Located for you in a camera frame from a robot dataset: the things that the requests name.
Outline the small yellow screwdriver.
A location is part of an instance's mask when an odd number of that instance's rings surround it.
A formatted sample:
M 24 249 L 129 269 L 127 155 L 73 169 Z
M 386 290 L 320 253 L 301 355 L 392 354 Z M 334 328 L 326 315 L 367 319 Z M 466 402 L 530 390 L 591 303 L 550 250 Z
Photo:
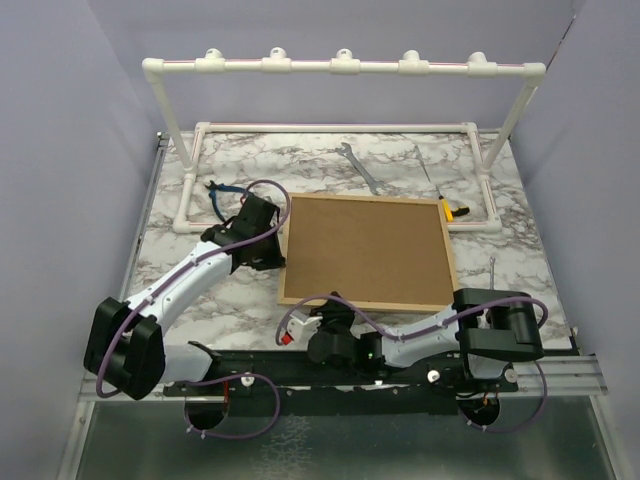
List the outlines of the small yellow screwdriver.
M 450 208 L 446 198 L 441 193 L 439 187 L 436 186 L 435 189 L 436 189 L 436 193 L 437 193 L 438 199 L 440 200 L 440 202 L 441 202 L 441 204 L 443 206 L 443 210 L 444 210 L 447 222 L 449 222 L 449 223 L 453 222 L 454 221 L 454 216 L 453 216 L 453 213 L 451 211 L 451 208 Z

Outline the wooden picture frame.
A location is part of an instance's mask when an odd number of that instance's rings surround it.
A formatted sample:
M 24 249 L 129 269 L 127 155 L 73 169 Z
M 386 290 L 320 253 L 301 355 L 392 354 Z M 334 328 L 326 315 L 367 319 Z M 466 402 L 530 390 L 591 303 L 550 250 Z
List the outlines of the wooden picture frame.
M 281 245 L 281 305 L 336 292 L 365 310 L 431 313 L 458 288 L 434 199 L 294 193 Z

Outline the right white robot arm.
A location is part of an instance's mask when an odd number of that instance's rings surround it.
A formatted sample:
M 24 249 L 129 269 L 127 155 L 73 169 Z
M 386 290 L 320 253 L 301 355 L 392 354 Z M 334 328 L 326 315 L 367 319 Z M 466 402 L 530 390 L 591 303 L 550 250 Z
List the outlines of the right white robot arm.
M 461 383 L 481 391 L 509 364 L 544 356 L 540 329 L 546 304 L 524 292 L 463 288 L 452 303 L 428 318 L 397 329 L 373 320 L 369 333 L 355 336 L 354 317 L 364 313 L 339 295 L 329 295 L 317 309 L 320 325 L 307 346 L 310 360 L 363 374 L 408 369 L 445 353 L 459 353 Z

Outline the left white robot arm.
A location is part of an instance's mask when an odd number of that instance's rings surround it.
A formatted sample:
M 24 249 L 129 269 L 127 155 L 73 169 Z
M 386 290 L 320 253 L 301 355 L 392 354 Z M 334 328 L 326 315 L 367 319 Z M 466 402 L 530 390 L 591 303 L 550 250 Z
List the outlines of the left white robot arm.
M 199 297 L 239 267 L 271 270 L 284 266 L 277 231 L 280 209 L 248 194 L 239 213 L 206 229 L 191 252 L 154 284 L 124 301 L 109 297 L 94 314 L 84 368 L 104 384 L 134 400 L 157 385 L 186 381 L 206 395 L 220 385 L 215 354 L 198 342 L 167 345 L 174 322 Z

